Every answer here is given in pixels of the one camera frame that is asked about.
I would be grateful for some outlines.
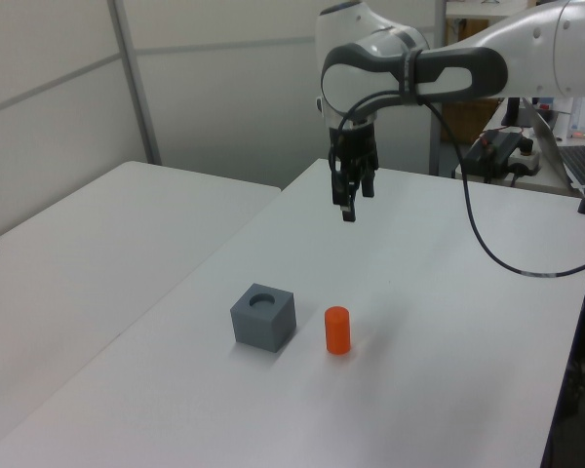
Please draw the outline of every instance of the hole in cube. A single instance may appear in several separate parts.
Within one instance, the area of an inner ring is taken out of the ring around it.
[[[260,293],[250,299],[250,306],[254,309],[265,309],[275,304],[275,297],[271,294]]]

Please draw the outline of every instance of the orange cylinder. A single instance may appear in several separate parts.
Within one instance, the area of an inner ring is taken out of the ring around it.
[[[346,354],[351,350],[349,311],[344,307],[330,307],[325,312],[325,339],[332,354]]]

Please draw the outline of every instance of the white table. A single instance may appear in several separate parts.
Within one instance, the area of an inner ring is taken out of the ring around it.
[[[0,237],[0,439],[270,203],[126,163]]]
[[[527,0],[500,0],[500,3],[482,3],[482,0],[447,2],[447,19],[489,20],[495,23],[527,9]]]
[[[585,262],[577,200],[471,190],[501,258]],[[585,272],[498,267],[457,180],[380,170],[357,209],[341,220],[315,163],[5,438],[0,468],[538,467]],[[234,341],[229,308],[253,282],[294,293],[277,355]],[[344,357],[325,350],[337,304]]]
[[[558,146],[565,146],[565,145],[585,145],[584,138],[572,138],[568,137],[567,128],[569,126],[569,113],[572,110],[572,99],[571,98],[556,98],[554,109],[560,111],[559,117],[557,119],[557,123],[555,124],[555,128],[553,129],[553,134],[558,139]],[[489,122],[486,125],[485,130],[490,129],[498,129],[501,128],[501,121],[507,112],[507,99],[505,99],[501,104],[498,106],[498,109],[494,112],[494,115],[491,117]],[[519,132],[521,129],[519,127],[509,127],[507,129],[502,130],[502,132]],[[523,131],[525,137],[532,138],[534,141],[534,147],[538,148],[536,136],[531,134],[531,129],[524,129]],[[578,191],[569,191],[566,186],[562,183],[559,179],[559,176],[553,169],[553,167],[548,163],[548,160],[541,156],[540,159],[540,170],[534,176],[524,176],[520,177],[516,181],[516,187],[522,188],[525,190],[535,190],[538,192],[546,192],[546,193],[555,193],[558,195],[566,195],[566,196],[573,196],[579,197],[580,194]],[[457,166],[455,168],[455,178],[461,179],[461,168]],[[492,180],[491,183],[496,185],[504,185],[509,186],[511,184],[511,180],[513,178],[513,174],[508,174],[504,178],[495,178]],[[477,176],[468,176],[468,180],[473,181],[483,181],[482,177]]]

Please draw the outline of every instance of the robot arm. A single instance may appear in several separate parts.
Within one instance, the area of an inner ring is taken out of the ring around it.
[[[360,184],[372,196],[378,109],[419,105],[421,98],[585,96],[585,0],[530,9],[433,51],[415,29],[379,17],[363,2],[347,2],[321,13],[316,38],[333,202],[345,220],[355,220]]]

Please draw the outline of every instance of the white wall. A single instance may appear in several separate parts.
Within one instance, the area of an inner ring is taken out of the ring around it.
[[[145,153],[106,0],[0,0],[0,234],[128,160]]]
[[[163,164],[285,187],[325,158],[314,27],[334,3],[123,0]],[[444,2],[368,3],[433,44]],[[383,111],[376,134],[382,167],[429,172],[428,110]]]

